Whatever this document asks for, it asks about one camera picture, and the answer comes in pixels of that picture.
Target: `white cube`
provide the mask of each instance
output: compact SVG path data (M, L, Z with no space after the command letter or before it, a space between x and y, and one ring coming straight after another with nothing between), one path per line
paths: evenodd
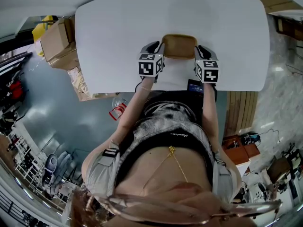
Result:
M197 60L196 75L202 83L217 83L220 76L219 61Z
M140 77L156 77L162 70L162 65L162 54L139 54L138 66Z

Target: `gray floor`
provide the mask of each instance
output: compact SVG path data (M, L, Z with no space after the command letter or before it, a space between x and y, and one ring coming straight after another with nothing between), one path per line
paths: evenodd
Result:
M26 130L46 154L66 150L74 152L79 165L86 155L104 142L116 129L117 122L108 112L112 98L79 102L67 72L52 69L45 60L33 57L24 66L23 81L28 88L19 115ZM130 100L133 93L123 93ZM220 139L223 138L226 112L226 92L218 92Z
M274 156L294 142L303 148L303 60L294 53L295 45L302 42L276 32L273 17L268 16L270 32L270 62L265 86L258 95L257 108L252 128L261 135L261 156L253 159L251 170L260 170L270 165ZM303 56L303 49L296 53Z

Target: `black railing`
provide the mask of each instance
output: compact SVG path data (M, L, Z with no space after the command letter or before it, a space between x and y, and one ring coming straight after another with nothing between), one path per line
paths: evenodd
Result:
M11 215L16 221L24 226L28 226L26 222L26 215L24 210L14 204L3 192L0 191L0 208Z

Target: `skin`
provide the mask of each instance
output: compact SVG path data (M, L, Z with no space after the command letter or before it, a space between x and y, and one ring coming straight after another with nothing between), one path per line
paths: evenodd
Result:
M120 118L117 130L103 144L94 149L85 159L82 165L82 177L84 182L87 181L86 173L92 158L96 154L109 147L111 141L119 145L134 124L139 120L139 116L143 110L144 104L149 97L150 89L154 83L154 78L145 78L141 85L138 86L136 93L128 104L125 112ZM226 168L233 171L237 178L237 189L234 193L239 192L241 187L241 176L236 165L227 157L222 150L218 140L218 118L214 99L213 87L209 84L204 84L204 99L203 99L203 115L202 128L211 143L214 153L220 152L221 159L226 163ZM217 213L220 206L223 204L212 193L211 185L207 179L205 162L203 158L196 152L187 148L178 148L175 152L182 170L189 183L184 183L185 179L181 173L179 166L173 157L166 159L163 165L157 169L159 164L168 154L166 147L156 147L141 155L129 171L125 179L116 187L115 193L124 193L140 196L148 196L152 198L181 202L201 210L207 214ZM187 184L188 187L174 188L180 183ZM250 220L245 218L235 218L227 222L220 222L213 219L206 226L254 226ZM120 217L115 217L109 221L108 226L144 226L138 223L129 222Z

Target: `eyeglasses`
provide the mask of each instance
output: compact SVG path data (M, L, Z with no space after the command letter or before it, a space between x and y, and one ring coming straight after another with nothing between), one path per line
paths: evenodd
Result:
M213 218L228 220L233 217L254 217L270 211L279 211L281 200L252 204L228 204L218 214L208 215L195 208L150 199L147 197L115 194L104 198L94 195L100 203L105 204L111 212L124 219L150 226L190 226L205 225Z

